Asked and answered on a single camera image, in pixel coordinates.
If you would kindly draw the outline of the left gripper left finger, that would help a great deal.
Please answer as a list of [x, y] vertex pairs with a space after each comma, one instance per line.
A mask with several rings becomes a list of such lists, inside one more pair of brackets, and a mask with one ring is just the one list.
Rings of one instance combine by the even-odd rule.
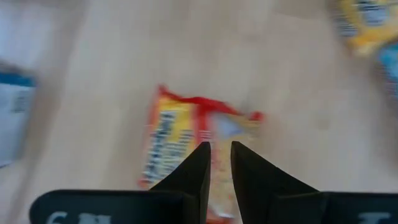
[[53, 190], [35, 199], [30, 224], [206, 224], [211, 146], [202, 142], [145, 191]]

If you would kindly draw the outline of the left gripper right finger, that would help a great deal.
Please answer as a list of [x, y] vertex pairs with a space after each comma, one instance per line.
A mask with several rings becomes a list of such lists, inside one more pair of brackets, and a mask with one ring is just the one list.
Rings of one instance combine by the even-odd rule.
[[398, 224], [398, 194], [322, 192], [238, 141], [231, 172], [243, 224]]

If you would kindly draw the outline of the red Maruchan ramen packet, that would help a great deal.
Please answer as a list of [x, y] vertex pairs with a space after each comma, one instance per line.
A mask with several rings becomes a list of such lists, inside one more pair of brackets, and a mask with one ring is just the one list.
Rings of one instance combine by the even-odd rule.
[[222, 101], [176, 95], [159, 86], [144, 138], [144, 167], [138, 180], [149, 189], [174, 171], [201, 143], [211, 145], [207, 224], [233, 224], [237, 201], [231, 174], [231, 143], [257, 143], [261, 112], [245, 115]]

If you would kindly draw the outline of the blue Maruchan ramen packet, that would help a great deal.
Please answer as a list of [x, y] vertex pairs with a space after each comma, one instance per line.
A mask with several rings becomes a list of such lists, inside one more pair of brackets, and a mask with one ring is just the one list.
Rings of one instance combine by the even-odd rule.
[[383, 87], [398, 100], [398, 0], [331, 0], [330, 9], [347, 47], [375, 56]]

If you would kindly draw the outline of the clear plastic bin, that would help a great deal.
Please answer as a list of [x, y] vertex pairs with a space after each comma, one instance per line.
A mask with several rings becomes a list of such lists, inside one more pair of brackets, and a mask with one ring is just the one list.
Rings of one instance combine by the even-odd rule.
[[0, 167], [20, 159], [30, 121], [44, 128], [89, 0], [0, 0]]

